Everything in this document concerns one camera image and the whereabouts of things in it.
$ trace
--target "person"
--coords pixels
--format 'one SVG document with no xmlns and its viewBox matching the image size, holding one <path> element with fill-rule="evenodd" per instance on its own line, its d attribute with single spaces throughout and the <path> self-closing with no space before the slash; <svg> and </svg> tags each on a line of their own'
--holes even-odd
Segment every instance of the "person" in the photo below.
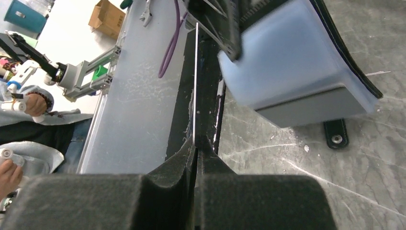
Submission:
<svg viewBox="0 0 406 230">
<path fill-rule="evenodd" d="M 0 81 L 0 104 L 12 100 L 7 83 Z M 0 149 L 18 150 L 15 154 L 30 157 L 33 151 L 43 149 L 42 154 L 59 152 L 64 161 L 56 173 L 76 173 L 84 141 L 90 128 L 92 115 L 79 110 L 51 112 L 53 96 L 38 86 L 22 87 L 18 93 L 27 95 L 25 113 L 0 110 Z M 45 114 L 44 122 L 37 124 L 33 116 Z M 23 176 L 23 168 L 12 160 L 0 165 L 0 200 L 13 192 Z"/>
</svg>

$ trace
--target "bracelet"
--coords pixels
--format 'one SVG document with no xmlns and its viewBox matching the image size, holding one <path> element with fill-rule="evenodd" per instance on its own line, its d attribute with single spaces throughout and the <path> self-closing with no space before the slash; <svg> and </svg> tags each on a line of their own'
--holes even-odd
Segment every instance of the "bracelet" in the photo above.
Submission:
<svg viewBox="0 0 406 230">
<path fill-rule="evenodd" d="M 43 95 L 42 93 L 40 93 L 40 92 L 29 92 L 29 93 L 27 93 L 27 95 L 30 95 L 30 94 L 40 95 L 41 97 L 43 97 L 45 99 L 46 109 L 48 110 L 48 109 L 52 108 L 52 101 L 48 97 Z"/>
</svg>

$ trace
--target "metal bolt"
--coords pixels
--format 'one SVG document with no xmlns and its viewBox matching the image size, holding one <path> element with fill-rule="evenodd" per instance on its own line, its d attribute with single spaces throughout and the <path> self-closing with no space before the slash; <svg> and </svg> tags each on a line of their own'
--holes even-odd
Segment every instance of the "metal bolt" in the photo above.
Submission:
<svg viewBox="0 0 406 230">
<path fill-rule="evenodd" d="M 340 135 L 334 135 L 331 140 L 335 143 L 335 144 L 339 144 L 342 142 L 342 136 Z"/>
</svg>

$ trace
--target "white cylinder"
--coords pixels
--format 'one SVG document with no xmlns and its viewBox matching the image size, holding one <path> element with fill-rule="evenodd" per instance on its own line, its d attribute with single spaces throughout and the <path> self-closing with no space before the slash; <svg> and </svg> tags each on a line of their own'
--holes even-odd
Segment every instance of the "white cylinder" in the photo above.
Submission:
<svg viewBox="0 0 406 230">
<path fill-rule="evenodd" d="M 24 102 L 3 102 L 1 103 L 1 109 L 6 111 L 25 112 L 27 106 Z"/>
<path fill-rule="evenodd" d="M 33 116 L 33 120 L 35 123 L 41 123 L 45 120 L 45 116 L 41 115 L 41 116 Z"/>
<path fill-rule="evenodd" d="M 25 164 L 24 158 L 22 156 L 19 156 L 19 155 L 14 155 L 13 156 L 13 162 L 14 162 L 14 164 L 16 164 L 18 166 L 21 166 L 21 167 L 23 167 L 24 164 Z"/>
<path fill-rule="evenodd" d="M 13 110 L 16 112 L 25 112 L 27 105 L 24 102 L 15 102 L 13 104 Z"/>
<path fill-rule="evenodd" d="M 10 92 L 12 92 L 12 93 L 16 93 L 16 92 L 17 92 L 17 85 L 16 85 L 16 84 L 10 84 L 10 85 L 7 87 L 7 90 L 10 91 Z"/>
<path fill-rule="evenodd" d="M 48 74 L 46 74 L 46 75 L 44 76 L 44 83 L 45 83 L 46 85 L 52 86 L 52 85 L 55 85 L 56 82 L 52 81 L 51 76 L 49 76 Z"/>
<path fill-rule="evenodd" d="M 13 111 L 13 105 L 10 102 L 3 102 L 1 103 L 1 109 L 5 111 Z"/>
<path fill-rule="evenodd" d="M 11 149 L 0 149 L 0 165 L 6 160 L 11 159 L 13 151 Z"/>
</svg>

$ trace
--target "gray marble surface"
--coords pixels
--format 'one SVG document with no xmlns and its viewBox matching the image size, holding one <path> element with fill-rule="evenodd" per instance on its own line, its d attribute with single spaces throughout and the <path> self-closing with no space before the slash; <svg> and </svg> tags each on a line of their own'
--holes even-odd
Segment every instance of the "gray marble surface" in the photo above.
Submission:
<svg viewBox="0 0 406 230">
<path fill-rule="evenodd" d="M 333 151 L 322 125 L 279 129 L 227 92 L 219 156 L 240 174 L 306 174 L 324 187 L 342 230 L 406 229 L 406 1 L 325 0 L 351 55 L 384 93 L 347 119 Z"/>
</svg>

